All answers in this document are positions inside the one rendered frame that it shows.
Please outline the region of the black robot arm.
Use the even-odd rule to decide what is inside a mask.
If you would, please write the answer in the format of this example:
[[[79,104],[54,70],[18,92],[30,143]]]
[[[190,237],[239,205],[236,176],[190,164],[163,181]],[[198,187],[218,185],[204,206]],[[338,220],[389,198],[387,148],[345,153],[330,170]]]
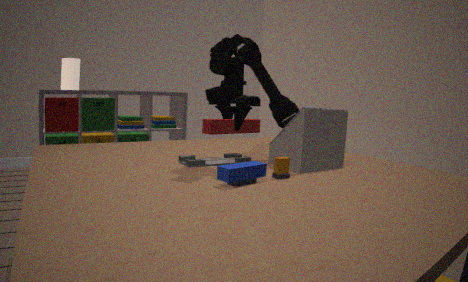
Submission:
[[[237,47],[241,44],[246,45],[242,46],[237,51]],[[270,98],[269,107],[280,127],[284,128],[285,125],[300,112],[295,103],[279,92],[261,62],[259,47],[251,38],[244,38],[239,34],[232,38],[223,38],[217,45],[211,48],[210,51],[212,52],[210,55],[210,70],[215,74],[224,75],[224,77],[244,78],[244,64],[251,67]],[[233,55],[235,55],[235,57],[231,57]],[[231,83],[227,83],[227,86],[224,86],[224,82],[221,82],[219,87],[205,90],[205,94],[207,100],[211,100],[212,102],[219,101],[226,97],[227,99],[233,99]]]

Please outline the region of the orange block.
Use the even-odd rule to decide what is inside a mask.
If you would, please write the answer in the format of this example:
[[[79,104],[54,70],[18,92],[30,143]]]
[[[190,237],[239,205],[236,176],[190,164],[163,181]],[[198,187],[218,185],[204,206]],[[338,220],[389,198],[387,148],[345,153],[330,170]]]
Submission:
[[[275,158],[274,173],[276,175],[289,173],[290,158],[278,157]]]

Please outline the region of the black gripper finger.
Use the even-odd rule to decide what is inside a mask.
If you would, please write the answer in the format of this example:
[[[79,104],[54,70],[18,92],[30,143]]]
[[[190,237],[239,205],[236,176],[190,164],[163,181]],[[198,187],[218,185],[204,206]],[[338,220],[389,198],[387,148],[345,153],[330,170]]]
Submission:
[[[234,111],[235,130],[238,131],[252,107],[231,107]]]
[[[223,119],[232,119],[234,111],[231,109],[231,107],[235,106],[215,106],[221,111]]]

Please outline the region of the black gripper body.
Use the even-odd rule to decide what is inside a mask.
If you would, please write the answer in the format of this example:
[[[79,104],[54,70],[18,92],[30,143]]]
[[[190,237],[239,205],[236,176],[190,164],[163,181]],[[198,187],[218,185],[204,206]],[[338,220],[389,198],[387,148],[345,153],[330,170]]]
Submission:
[[[230,103],[233,103],[236,104],[236,107],[260,106],[261,99],[259,96],[243,95],[243,85],[246,85],[247,83],[247,81],[244,81],[243,77],[224,77],[224,81],[221,82],[224,82],[224,86],[227,86],[227,83],[231,83],[233,99],[227,99],[226,97],[215,102],[209,100],[209,104],[217,104],[217,106],[230,106]]]

